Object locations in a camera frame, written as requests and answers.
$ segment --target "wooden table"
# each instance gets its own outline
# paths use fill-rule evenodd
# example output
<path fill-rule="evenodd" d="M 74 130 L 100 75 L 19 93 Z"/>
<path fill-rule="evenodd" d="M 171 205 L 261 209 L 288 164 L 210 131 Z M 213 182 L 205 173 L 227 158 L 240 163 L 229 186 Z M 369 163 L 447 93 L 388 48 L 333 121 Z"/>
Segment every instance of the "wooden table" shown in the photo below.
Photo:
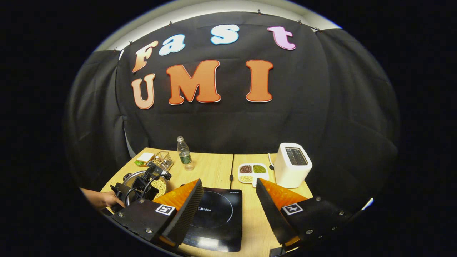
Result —
<path fill-rule="evenodd" d="M 135 173 L 145 170 L 144 167 L 138 167 L 134 161 L 144 152 L 157 154 L 160 149 L 145 148 L 132 160 L 130 160 L 122 169 L 120 169 L 104 186 L 101 192 L 111 191 L 110 185 L 117 182 L 122 183 L 122 179 L 127 173 Z M 219 256 L 244 256 L 244 257 L 267 257 L 270 249 L 281 247 L 271 230 L 268 220 L 266 219 L 260 200 L 257 197 L 255 188 L 252 184 L 241 183 L 238 181 L 238 167 L 244 163 L 262 163 L 267 167 L 270 165 L 268 154 L 257 155 L 227 155 L 227 154 L 202 154 L 191 153 L 192 161 L 195 162 L 195 168 L 192 171 L 186 171 L 180 162 L 178 152 L 168 151 L 171 159 L 174 161 L 169 172 L 173 175 L 171 178 L 169 191 L 178 188 L 182 184 L 187 184 L 198 178 L 202 180 L 204 187 L 212 188 L 230 188 L 229 176 L 233 171 L 234 180 L 232 189 L 241 189 L 243 191 L 243 232 L 241 239 L 241 250 L 239 252 L 216 252 L 193 246 L 181 244 L 179 249 L 193 256 L 198 257 L 219 257 Z M 276 154 L 270 154 L 271 161 L 274 163 Z M 275 173 L 268 171 L 270 181 L 276 183 Z M 300 187 L 291 189 L 292 191 L 303 195 L 306 198 L 312 198 L 307 184 L 304 182 Z"/>

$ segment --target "induction cooktop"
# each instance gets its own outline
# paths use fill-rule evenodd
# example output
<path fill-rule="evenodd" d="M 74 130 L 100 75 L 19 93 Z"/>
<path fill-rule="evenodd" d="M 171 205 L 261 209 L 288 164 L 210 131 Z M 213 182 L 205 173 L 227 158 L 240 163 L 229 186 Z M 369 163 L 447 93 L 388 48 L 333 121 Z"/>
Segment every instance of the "induction cooktop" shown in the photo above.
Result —
<path fill-rule="evenodd" d="M 241 248 L 243 195 L 239 189 L 203 188 L 183 244 L 219 252 Z"/>

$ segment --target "plastic water bottle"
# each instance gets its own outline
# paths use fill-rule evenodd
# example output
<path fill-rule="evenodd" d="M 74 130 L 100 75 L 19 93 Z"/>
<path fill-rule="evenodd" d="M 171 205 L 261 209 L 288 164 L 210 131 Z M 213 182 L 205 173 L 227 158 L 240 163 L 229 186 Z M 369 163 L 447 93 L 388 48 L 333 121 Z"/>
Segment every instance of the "plastic water bottle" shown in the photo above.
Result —
<path fill-rule="evenodd" d="M 179 158 L 184 165 L 184 169 L 186 171 L 193 170 L 194 164 L 192 163 L 191 152 L 189 151 L 189 147 L 184 142 L 184 138 L 182 136 L 178 137 L 178 153 Z"/>

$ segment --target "midea logo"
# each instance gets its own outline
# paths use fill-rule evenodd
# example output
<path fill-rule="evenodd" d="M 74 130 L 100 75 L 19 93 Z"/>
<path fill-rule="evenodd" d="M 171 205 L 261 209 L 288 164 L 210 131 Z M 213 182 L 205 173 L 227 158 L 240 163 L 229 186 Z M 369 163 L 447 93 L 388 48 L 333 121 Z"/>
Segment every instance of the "midea logo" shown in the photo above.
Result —
<path fill-rule="evenodd" d="M 203 208 L 202 206 L 198 207 L 199 211 L 211 211 L 211 209 Z"/>

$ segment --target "light blue letter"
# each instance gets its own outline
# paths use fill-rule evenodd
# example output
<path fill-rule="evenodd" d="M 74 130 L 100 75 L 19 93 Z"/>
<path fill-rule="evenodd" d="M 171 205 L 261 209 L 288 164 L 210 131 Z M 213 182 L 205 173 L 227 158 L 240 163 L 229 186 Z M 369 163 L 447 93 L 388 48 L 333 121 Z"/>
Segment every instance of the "light blue letter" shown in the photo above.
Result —
<path fill-rule="evenodd" d="M 211 43 L 215 45 L 219 44 L 231 44 L 238 40 L 239 27 L 235 24 L 219 25 L 211 30 Z"/>
<path fill-rule="evenodd" d="M 167 55 L 171 52 L 177 53 L 181 51 L 186 44 L 184 44 L 184 35 L 178 34 L 167 38 L 163 47 L 159 50 L 160 55 Z"/>

